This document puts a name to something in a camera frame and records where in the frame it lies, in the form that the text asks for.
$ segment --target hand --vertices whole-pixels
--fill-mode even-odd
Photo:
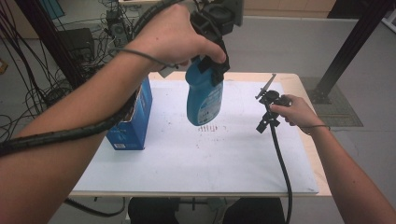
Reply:
[[[284,117],[290,125],[312,127],[324,124],[303,98],[294,95],[286,96],[291,100],[291,106],[271,105],[271,111]]]
[[[178,4],[157,14],[130,45],[127,48],[138,47],[138,50],[168,63],[186,65],[197,55],[207,55],[216,63],[226,59],[219,45],[195,33],[189,11]]]

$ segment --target finger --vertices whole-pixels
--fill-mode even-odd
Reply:
[[[224,63],[227,56],[222,48],[212,41],[200,36],[202,47],[199,48],[199,54],[209,56],[215,63]]]

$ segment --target right hand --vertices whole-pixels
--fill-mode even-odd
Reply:
[[[303,98],[294,95],[286,97],[291,100],[291,106],[271,105],[271,111],[285,118],[291,126],[312,127],[324,124]]]

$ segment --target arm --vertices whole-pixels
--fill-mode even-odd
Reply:
[[[157,15],[126,46],[168,63],[205,54],[222,63],[225,54],[197,35],[186,8],[174,5]],[[160,65],[120,53],[92,79],[26,126],[19,136],[84,127],[102,121],[133,94]],[[0,223],[46,223],[73,189],[105,133],[30,148],[0,158]]]
[[[291,107],[271,105],[290,125],[323,125],[303,98],[288,95]],[[303,128],[310,133],[332,196],[345,223],[395,223],[396,213],[375,183],[354,162],[326,127]]]

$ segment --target black metal frame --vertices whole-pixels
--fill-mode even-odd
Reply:
[[[49,53],[60,66],[72,87],[76,88],[81,85],[84,78],[67,53],[65,46],[59,41],[52,20],[40,5],[39,0],[15,0],[15,2],[32,24],[38,36],[43,40]],[[392,3],[393,0],[375,0],[368,6],[316,88],[308,90],[308,96],[313,104],[328,104],[331,102],[328,95],[333,86],[381,22]]]
[[[384,18],[391,3],[393,3],[393,0],[375,0],[368,6],[316,88],[308,90],[308,96],[313,104],[329,104],[331,102],[328,95],[332,87],[334,87],[376,26]]]

